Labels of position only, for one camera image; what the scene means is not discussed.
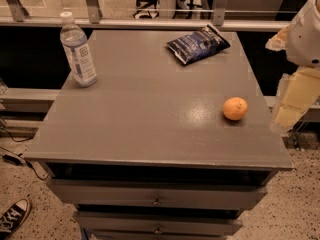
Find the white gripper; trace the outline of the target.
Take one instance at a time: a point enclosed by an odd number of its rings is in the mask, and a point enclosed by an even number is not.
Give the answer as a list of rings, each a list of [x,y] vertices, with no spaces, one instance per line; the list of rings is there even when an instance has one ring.
[[[299,66],[292,75],[283,74],[272,109],[270,130],[284,134],[306,114],[320,97],[320,11],[319,0],[308,0],[292,19],[270,38],[265,48],[286,49],[287,59]]]

